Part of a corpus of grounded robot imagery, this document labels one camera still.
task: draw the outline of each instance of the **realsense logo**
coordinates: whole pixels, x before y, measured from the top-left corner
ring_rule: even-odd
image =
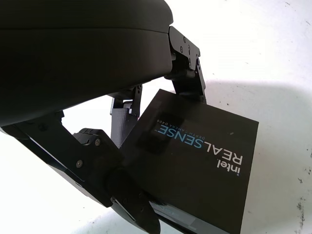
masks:
[[[232,151],[223,148],[217,148],[214,144],[204,141],[205,137],[203,136],[195,135],[185,129],[176,127],[160,120],[158,120],[157,122],[163,123],[165,125],[161,124],[160,129],[155,129],[156,132],[180,140],[181,142],[194,146],[198,149],[207,145],[208,153],[213,153],[215,156],[221,156],[221,159],[218,159],[218,163],[216,166],[217,168],[226,168],[228,172],[234,172],[237,174],[237,176],[239,176],[239,166],[242,164],[243,156],[237,156],[237,154]]]

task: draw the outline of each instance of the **depth camera box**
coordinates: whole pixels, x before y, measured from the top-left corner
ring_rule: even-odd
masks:
[[[159,90],[124,141],[124,165],[186,233],[239,234],[258,122]]]

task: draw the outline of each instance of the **black metal bracket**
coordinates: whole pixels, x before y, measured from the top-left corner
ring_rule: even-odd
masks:
[[[199,48],[172,26],[169,29],[169,40],[173,68],[165,78],[172,80],[177,94],[206,103]]]
[[[110,94],[110,96],[113,97],[111,139],[120,148],[140,117],[142,85]]]
[[[121,162],[123,156],[103,130],[82,129],[71,135],[62,125],[63,112],[53,113],[2,131],[41,158],[77,189],[112,207],[133,225],[160,233],[157,215]]]

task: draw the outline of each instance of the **white surface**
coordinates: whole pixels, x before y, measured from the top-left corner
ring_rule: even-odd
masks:
[[[260,122],[241,233],[312,234],[312,1],[167,2],[201,50],[208,104]],[[172,90],[163,78],[144,85],[143,110],[158,88]],[[110,103],[69,109],[63,123],[110,134]],[[3,134],[0,155],[0,233],[143,233]]]

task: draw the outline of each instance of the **black box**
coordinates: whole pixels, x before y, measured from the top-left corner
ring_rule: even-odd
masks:
[[[239,234],[258,122],[159,90],[121,150],[154,210],[187,233]]]

